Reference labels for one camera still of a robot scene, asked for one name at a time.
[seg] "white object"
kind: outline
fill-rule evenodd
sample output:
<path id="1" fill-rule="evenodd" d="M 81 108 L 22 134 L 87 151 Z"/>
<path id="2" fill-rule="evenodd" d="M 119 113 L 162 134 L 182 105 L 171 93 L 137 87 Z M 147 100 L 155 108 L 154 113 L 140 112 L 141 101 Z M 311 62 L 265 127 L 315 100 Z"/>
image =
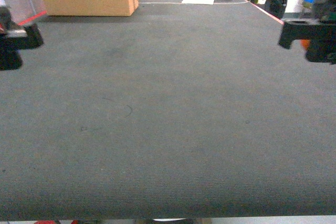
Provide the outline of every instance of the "white object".
<path id="1" fill-rule="evenodd" d="M 176 221 L 176 220 L 185 220 L 185 219 L 153 219 L 156 221 Z"/>
<path id="2" fill-rule="evenodd" d="M 182 4 L 213 5 L 214 0 L 183 0 Z"/>

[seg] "black device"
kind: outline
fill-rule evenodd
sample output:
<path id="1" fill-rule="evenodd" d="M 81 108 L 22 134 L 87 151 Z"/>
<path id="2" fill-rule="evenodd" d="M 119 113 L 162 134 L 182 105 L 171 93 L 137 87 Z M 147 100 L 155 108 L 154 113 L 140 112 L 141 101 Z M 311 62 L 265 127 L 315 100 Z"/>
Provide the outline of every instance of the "black device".
<path id="1" fill-rule="evenodd" d="M 279 45 L 290 49 L 296 39 L 310 40 L 306 59 L 336 64 L 336 0 L 315 0 L 311 19 L 286 19 Z"/>
<path id="2" fill-rule="evenodd" d="M 0 7 L 0 71 L 20 68 L 23 62 L 18 50 L 41 45 L 43 39 L 36 24 L 19 26 L 12 21 L 9 8 Z"/>

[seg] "gray carpet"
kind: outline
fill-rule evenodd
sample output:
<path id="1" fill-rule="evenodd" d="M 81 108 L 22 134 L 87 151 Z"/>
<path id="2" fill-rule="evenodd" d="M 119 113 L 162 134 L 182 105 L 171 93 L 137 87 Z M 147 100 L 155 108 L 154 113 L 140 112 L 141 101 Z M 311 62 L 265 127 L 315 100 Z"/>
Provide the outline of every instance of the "gray carpet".
<path id="1" fill-rule="evenodd" d="M 250 3 L 39 26 L 0 72 L 0 220 L 336 214 L 336 72 Z"/>

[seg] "red edge strip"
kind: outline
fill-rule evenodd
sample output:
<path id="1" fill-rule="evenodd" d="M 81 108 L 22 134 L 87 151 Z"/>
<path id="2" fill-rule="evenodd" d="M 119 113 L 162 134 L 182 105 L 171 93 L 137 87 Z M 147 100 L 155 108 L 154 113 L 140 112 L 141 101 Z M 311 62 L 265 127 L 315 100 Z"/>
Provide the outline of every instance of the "red edge strip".
<path id="1" fill-rule="evenodd" d="M 39 17 L 41 17 L 43 15 L 46 15 L 46 14 L 47 14 L 47 11 L 44 10 L 43 12 L 40 12 L 40 13 L 34 15 L 33 17 L 30 17 L 30 18 L 20 22 L 18 25 L 23 26 L 24 24 L 29 23 L 29 22 L 33 21 L 34 19 L 39 18 Z"/>
<path id="2" fill-rule="evenodd" d="M 278 19 L 277 17 L 273 16 L 272 14 L 269 14 L 267 11 L 261 9 L 259 6 L 253 4 L 255 7 L 257 7 L 259 10 L 261 10 L 263 13 L 265 13 L 267 16 L 271 17 L 275 21 L 279 22 L 280 24 L 284 24 L 284 22 L 281 19 Z"/>

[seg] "gray fabric surface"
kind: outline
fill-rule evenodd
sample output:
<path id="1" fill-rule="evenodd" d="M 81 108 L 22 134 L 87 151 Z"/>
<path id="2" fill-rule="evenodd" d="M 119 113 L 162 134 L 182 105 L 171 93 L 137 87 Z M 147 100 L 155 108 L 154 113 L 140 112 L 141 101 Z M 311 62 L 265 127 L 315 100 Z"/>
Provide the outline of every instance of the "gray fabric surface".
<path id="1" fill-rule="evenodd" d="M 0 220 L 336 214 L 336 72 L 250 3 L 39 26 L 0 72 Z"/>

